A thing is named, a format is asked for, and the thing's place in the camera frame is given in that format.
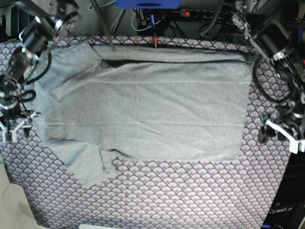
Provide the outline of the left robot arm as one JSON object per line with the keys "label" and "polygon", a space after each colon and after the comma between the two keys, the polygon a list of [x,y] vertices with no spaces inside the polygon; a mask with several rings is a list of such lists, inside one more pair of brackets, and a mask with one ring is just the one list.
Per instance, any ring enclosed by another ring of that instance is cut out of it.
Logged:
{"label": "left robot arm", "polygon": [[283,6],[282,0],[236,0],[232,12],[233,23],[258,51],[259,59],[268,60],[289,89],[284,98],[274,99],[258,82],[258,77],[253,77],[260,94],[276,104],[278,112],[275,119],[263,115],[260,142],[275,135],[298,143],[305,138],[305,64],[290,33],[277,19]]}

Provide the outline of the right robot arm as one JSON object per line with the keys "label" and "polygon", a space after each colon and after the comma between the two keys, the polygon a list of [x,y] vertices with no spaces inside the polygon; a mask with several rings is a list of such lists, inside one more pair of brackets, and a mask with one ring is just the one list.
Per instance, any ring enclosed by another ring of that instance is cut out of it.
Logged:
{"label": "right robot arm", "polygon": [[8,61],[0,77],[0,120],[11,123],[29,120],[31,113],[20,105],[33,100],[33,90],[23,87],[43,77],[51,66],[51,50],[80,19],[79,6],[73,0],[13,0],[12,4],[31,15],[33,20],[20,33],[22,43]]}

